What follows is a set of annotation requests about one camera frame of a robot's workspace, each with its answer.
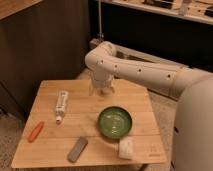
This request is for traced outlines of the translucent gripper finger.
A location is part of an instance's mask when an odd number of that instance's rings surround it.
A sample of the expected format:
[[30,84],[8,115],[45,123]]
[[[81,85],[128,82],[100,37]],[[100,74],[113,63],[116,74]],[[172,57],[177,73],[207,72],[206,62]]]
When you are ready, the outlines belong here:
[[109,87],[109,93],[114,94],[115,93],[115,89],[113,86]]
[[93,95],[95,88],[92,85],[89,85],[89,95]]

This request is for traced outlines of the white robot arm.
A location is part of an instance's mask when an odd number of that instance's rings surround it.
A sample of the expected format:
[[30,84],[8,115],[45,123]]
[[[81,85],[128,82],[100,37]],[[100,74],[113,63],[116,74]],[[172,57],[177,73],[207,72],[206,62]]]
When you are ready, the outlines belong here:
[[170,171],[213,171],[213,73],[179,65],[122,59],[104,41],[85,56],[96,89],[114,77],[145,86],[177,101]]

